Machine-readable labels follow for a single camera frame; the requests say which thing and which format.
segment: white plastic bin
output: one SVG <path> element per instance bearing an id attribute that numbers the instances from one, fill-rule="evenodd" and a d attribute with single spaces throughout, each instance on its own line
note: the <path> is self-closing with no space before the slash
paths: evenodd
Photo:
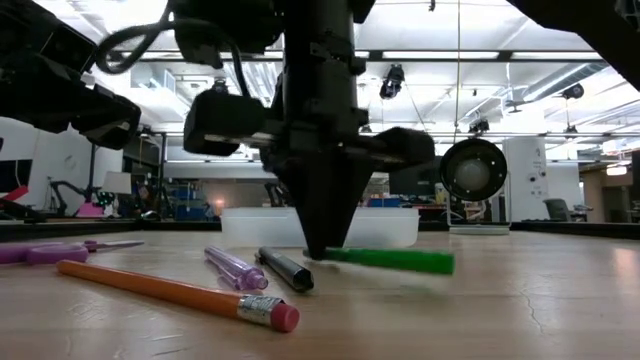
<path id="1" fill-rule="evenodd" d="M 418 239 L 419 222 L 420 215 L 416 209 L 357 208 L 345 246 L 408 247 Z M 306 246 L 294 208 L 224 209 L 222 234 L 230 245 Z"/>

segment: desk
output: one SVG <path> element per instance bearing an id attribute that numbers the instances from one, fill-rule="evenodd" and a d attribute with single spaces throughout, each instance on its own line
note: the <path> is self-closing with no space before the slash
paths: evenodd
<path id="1" fill-rule="evenodd" d="M 214 232 L 91 236 L 145 240 L 95 264 L 218 287 Z M 67 238 L 79 241 L 83 238 Z M 453 278 L 313 264 L 313 295 L 267 272 L 266 294 L 302 313 L 288 335 L 79 279 L 52 267 L 0 269 L 0 359 L 638 359 L 640 242 L 570 235 L 424 233 L 452 249 Z M 246 260 L 255 249 L 230 251 Z M 300 250 L 285 252 L 303 262 Z"/>

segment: orange pencil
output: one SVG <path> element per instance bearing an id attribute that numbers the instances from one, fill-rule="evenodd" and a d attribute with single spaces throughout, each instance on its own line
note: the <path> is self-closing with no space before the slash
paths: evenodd
<path id="1" fill-rule="evenodd" d="M 300 313 L 296 308 L 276 297 L 213 290 L 69 260 L 58 262 L 57 267 L 58 271 L 65 275 L 129 290 L 216 315 L 244 319 L 281 332 L 293 331 L 300 320 Z"/>

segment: spotlight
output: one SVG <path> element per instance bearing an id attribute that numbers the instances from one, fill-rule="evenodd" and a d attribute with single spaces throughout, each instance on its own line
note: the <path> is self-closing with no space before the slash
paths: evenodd
<path id="1" fill-rule="evenodd" d="M 213 81 L 213 91 L 219 94 L 229 94 L 229 87 L 227 86 L 227 80 L 224 78 L 215 79 Z"/>
<path id="2" fill-rule="evenodd" d="M 487 119 L 480 119 L 478 122 L 469 125 L 470 134 L 481 135 L 487 131 L 489 131 L 489 121 Z"/>
<path id="3" fill-rule="evenodd" d="M 580 84 L 575 84 L 572 87 L 566 89 L 560 94 L 563 98 L 569 99 L 580 99 L 584 96 L 584 87 Z"/>
<path id="4" fill-rule="evenodd" d="M 380 98 L 393 99 L 394 97 L 396 97 L 396 95 L 398 95 L 398 93 L 402 89 L 403 82 L 404 70 L 402 70 L 402 65 L 391 65 L 389 73 L 387 73 L 387 76 L 382 82 L 382 87 L 380 88 Z"/>
<path id="5" fill-rule="evenodd" d="M 440 160 L 440 179 L 444 188 L 459 199 L 486 200 L 504 185 L 507 159 L 496 145 L 486 140 L 463 140 Z"/>
<path id="6" fill-rule="evenodd" d="M 573 125 L 573 126 L 567 126 L 567 128 L 566 128 L 566 129 L 564 129 L 564 131 L 563 131 L 563 132 L 564 132 L 565 134 L 577 134 L 577 133 L 578 133 L 578 129 L 576 129 L 576 126 L 575 126 L 575 125 Z M 568 140 L 568 139 L 576 138 L 576 136 L 565 136 L 564 138 Z"/>

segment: purple pen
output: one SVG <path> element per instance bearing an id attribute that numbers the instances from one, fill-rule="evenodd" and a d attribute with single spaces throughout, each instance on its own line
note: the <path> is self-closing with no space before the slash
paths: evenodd
<path id="1" fill-rule="evenodd" d="M 220 274 L 233 284 L 236 290 L 262 290 L 269 285 L 262 270 L 215 246 L 205 248 L 204 255 L 216 265 Z"/>

